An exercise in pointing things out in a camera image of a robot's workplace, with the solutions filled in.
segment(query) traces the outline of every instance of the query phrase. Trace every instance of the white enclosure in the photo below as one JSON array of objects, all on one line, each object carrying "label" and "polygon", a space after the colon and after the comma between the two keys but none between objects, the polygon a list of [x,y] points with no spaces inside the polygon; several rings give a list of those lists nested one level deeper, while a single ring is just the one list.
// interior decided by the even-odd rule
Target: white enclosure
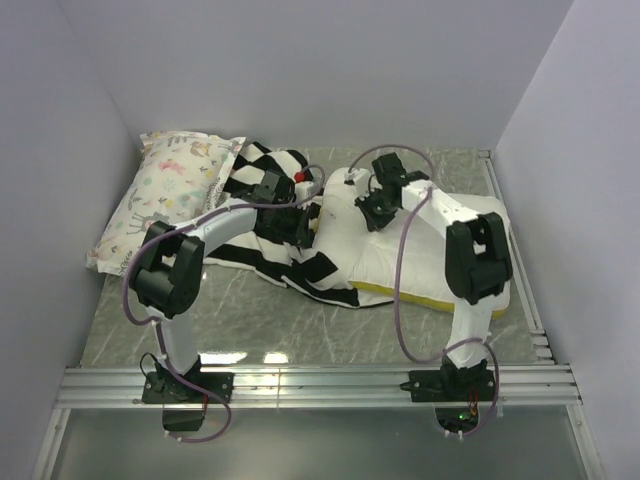
[{"label": "white enclosure", "polygon": [[137,136],[493,150],[556,356],[610,478],[640,401],[632,0],[24,0],[0,5],[0,477],[30,475],[102,279]]}]

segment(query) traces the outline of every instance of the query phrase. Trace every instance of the gray marble floor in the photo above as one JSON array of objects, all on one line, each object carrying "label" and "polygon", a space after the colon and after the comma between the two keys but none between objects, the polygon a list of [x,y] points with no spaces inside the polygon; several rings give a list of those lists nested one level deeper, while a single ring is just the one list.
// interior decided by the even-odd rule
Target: gray marble floor
[{"label": "gray marble floor", "polygon": [[[329,172],[346,166],[359,153],[346,148],[302,149],[312,163]],[[474,150],[430,151],[438,167],[436,181],[456,193],[487,195]],[[401,155],[407,169],[424,168],[412,154]],[[375,155],[365,160],[368,165]],[[137,365],[155,352],[150,327],[134,327],[120,305],[119,277],[109,276],[89,334],[82,365]],[[144,310],[132,295],[133,310]],[[309,300],[292,289],[267,283],[252,272],[207,265],[200,295],[192,307],[199,349],[206,363],[397,363],[406,362],[395,336],[390,305],[351,310]],[[442,349],[452,315],[428,307],[402,305],[405,337],[416,355]],[[505,363],[536,360],[521,299],[512,282],[506,314],[493,320],[490,341]]]}]

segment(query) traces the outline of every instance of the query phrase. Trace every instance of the floral pillowcase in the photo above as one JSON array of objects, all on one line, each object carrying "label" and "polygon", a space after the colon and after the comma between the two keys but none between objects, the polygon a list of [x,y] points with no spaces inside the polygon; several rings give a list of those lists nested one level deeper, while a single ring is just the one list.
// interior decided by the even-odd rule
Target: floral pillowcase
[{"label": "floral pillowcase", "polygon": [[178,223],[215,206],[244,137],[225,140],[196,132],[141,135],[143,160],[87,267],[123,276],[149,226]]}]

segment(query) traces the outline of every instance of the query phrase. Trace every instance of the pillow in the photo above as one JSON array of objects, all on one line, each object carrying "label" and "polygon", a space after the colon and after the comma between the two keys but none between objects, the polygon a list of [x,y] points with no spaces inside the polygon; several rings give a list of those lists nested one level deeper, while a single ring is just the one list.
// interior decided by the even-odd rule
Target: pillow
[{"label": "pillow", "polygon": [[87,254],[87,267],[124,275],[149,226],[177,223],[215,205],[244,137],[225,140],[195,132],[140,136],[146,154],[133,183],[100,242]]},{"label": "pillow", "polygon": [[[354,205],[355,187],[344,184],[346,169],[331,175],[325,187],[320,225],[313,248],[324,253],[358,290],[393,295],[400,234],[408,212],[399,211],[380,232],[369,232],[362,213]],[[482,213],[496,212],[509,228],[504,205],[496,198],[451,194]],[[445,242],[426,222],[415,218],[409,228],[402,262],[400,298],[453,311],[455,296],[444,276]],[[509,305],[509,288],[498,296],[494,317]]]}]

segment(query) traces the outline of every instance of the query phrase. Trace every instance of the black and white striped fabric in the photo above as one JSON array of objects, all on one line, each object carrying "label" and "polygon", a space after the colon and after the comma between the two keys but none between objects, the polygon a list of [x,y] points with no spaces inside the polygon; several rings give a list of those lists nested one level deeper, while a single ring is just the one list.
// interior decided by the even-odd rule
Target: black and white striped fabric
[{"label": "black and white striped fabric", "polygon": [[[307,165],[306,158],[296,150],[271,151],[259,143],[252,143],[240,151],[224,192],[232,195],[260,183],[267,170],[284,173],[293,179]],[[308,170],[305,181],[313,181]],[[310,229],[318,223],[321,194],[304,206],[309,209]],[[359,308],[390,303],[388,297],[359,292],[352,287],[322,252],[274,243],[254,232],[239,235],[222,245],[209,255],[206,263],[253,270],[275,285],[292,287],[309,298],[332,305]]]}]

